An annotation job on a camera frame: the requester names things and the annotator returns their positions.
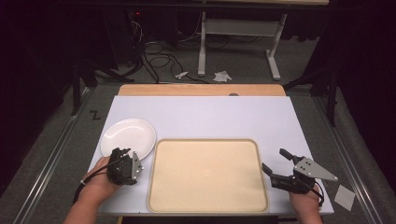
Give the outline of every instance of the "tray rim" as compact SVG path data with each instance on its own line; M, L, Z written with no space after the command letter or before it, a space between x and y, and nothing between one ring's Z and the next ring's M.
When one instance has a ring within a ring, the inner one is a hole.
M159 140L157 142L157 144L155 145L154 158L153 158L153 162L152 162L152 165L151 165L151 174L150 174L150 181L149 181L149 186L148 186L147 205L148 205L148 210L150 210L152 213L171 214L171 215L174 215L174 214L181 214L181 215L183 215L183 214L184 215L185 214L195 214L195 215L196 214L209 214L209 215L213 215L213 214L262 215L262 214L265 214L268 211L270 205L269 205L269 198L268 198L268 190L267 190L267 187L266 187L266 181L265 181L265 177L264 177L263 173L261 175L261 180L262 180L262 186L263 186L263 190L264 190L264 194L265 194L265 204L266 204L266 206L260 212L237 212L237 213L235 213L235 211L230 211L230 212L216 212L216 211L214 211L214 212L200 212L200 211L189 211L189 212L172 212L172 211L169 211L169 212L161 212L161 211L156 211L156 210L152 209L150 207L150 195L151 195L152 177L153 177L153 173L154 173L154 170L155 170L155 159L156 159L156 155L157 155L157 151L158 151L158 146L162 142L169 142L169 141L177 141L177 142L189 142L189 141L194 141L194 142L197 142L197 141L198 142L201 142L201 141L202 142L205 142L205 141L208 141L208 142L211 142L211 141L213 141L213 142L222 142L222 141L225 141L225 142L237 142L237 141L246 141L246 142L249 142L249 143L254 145L254 147L256 149L257 156L258 156L259 164L262 163L262 157L261 157L261 154L260 154L260 151L259 151L259 146L251 138L163 138L163 139Z

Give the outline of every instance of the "metal rail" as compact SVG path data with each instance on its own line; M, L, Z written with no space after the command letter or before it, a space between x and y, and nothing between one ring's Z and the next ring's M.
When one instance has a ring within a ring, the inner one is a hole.
M361 177L358 174L355 166L350 159L347 149L345 148L336 128L334 128L326 117L326 106L323 101L320 100L319 97L313 97L315 106L320 110L320 115L326 123L327 128L329 129L330 134L332 135L332 139L337 147L337 153L343 162L344 169L346 171L346 176L348 177L352 188L355 191L356 197L361 204L361 208L364 214L367 217L367 220L372 224L382 224L382 219L378 214L375 205L373 204L372 198L365 187Z
M14 224L29 223L29 219L32 216L35 207L40 200L44 189L50 182L50 178L55 171L55 168L64 153L64 144L66 143L69 134L73 131L73 128L78 120L82 108L88 102L88 99L92 95L92 91L86 88L82 93L82 107L77 111L76 115L72 116L64 127L54 149L49 155L47 163L44 165L40 175L38 176L35 184L33 185L29 195L27 196L20 212L14 219Z

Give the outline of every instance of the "gray carpet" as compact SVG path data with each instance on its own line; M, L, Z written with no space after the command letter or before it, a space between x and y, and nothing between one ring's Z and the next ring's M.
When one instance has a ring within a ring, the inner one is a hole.
M276 53L282 80L274 82L269 74L268 64L263 58L262 45L265 43L265 40L246 44L235 41L225 48L216 49L216 46L222 45L221 40L209 42L209 46L213 48L207 51L207 69L204 80L215 83L213 81L214 73L225 70L233 79L229 83L233 84L288 83L302 74L316 45L316 41L300 43L296 39L282 40ZM152 46L148 51L154 52L156 50L154 48L159 48L159 46ZM164 47L167 52L175 54L184 70L189 71L195 78L197 78L197 48L196 46L179 46L177 49ZM175 65L174 75L179 72L177 69ZM190 81L184 78L181 81L175 79L170 66L158 68L157 71L160 81L163 82ZM144 68L132 77L141 83L153 82ZM84 94L88 98L78 117L70 116L72 94L71 91L66 94L65 102L49 118L45 129L27 155L21 169L0 199L0 223L12 223L15 220L23 203L28 198L30 190L35 186L40 172L45 167L47 159L51 156L52 150L59 148L58 139L71 119L75 124L70 135L64 139L59 162L54 164L55 169L53 173L49 173L50 179L45 190L42 195L38 195L39 200L35 201L34 209L30 214L27 214L25 219L25 223L62 223L70 208L79 180L86 173L91 162L92 154L106 121L106 115L119 87L120 83L100 80L96 89L90 89L88 93ZM334 129L329 128L327 120L323 118L320 105L325 99L312 98L308 90L309 86L303 86L288 91L287 94L291 97L315 161L339 177L339 182L329 182L326 187L335 213L326 216L325 223L379 223L373 222L372 218L367 218L373 211L367 213L365 210L366 202L362 201L365 199L364 197L361 197L360 200L355 199L351 212L333 201L340 184L350 190L356 190L354 187L356 183L348 173L348 166L344 165L345 162L340 155L339 143L337 139L334 139L334 132L338 134L343 146L347 148L347 153L353 159L352 163L360 174L361 182L371 196L372 202L369 203L372 203L378 210L382 223L396 223L395 215L392 213L392 209L396 208L394 194L364 145L364 141L347 111L342 93L338 92L335 120L337 127ZM92 119L92 111L97 111L96 117L100 119ZM98 223L117 223L117 218L99 217Z

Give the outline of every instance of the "human arm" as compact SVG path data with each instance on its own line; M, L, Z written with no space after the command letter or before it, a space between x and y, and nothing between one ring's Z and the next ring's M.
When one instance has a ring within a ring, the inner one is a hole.
M322 224L319 214L318 195L309 191L306 194L289 193L291 206L301 224Z
M96 165L86 174L83 179L87 178L93 172L108 164L109 157L101 158ZM64 224L90 224L95 223L97 210L100 204L109 198L120 186L111 183L106 175L107 169L103 170L101 175L93 177L86 186L81 190L78 200L73 204L67 214Z

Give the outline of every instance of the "metal bracket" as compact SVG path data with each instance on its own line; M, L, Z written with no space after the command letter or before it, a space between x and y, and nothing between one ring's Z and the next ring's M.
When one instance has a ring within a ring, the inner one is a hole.
M325 179L331 181L337 181L338 177L321 167L316 162L312 161L308 158L303 158L299 161L295 166L294 170L298 173L311 177L311 178L318 178L318 179Z
M142 166L135 151L132 153L132 160L132 179L137 179L145 168Z

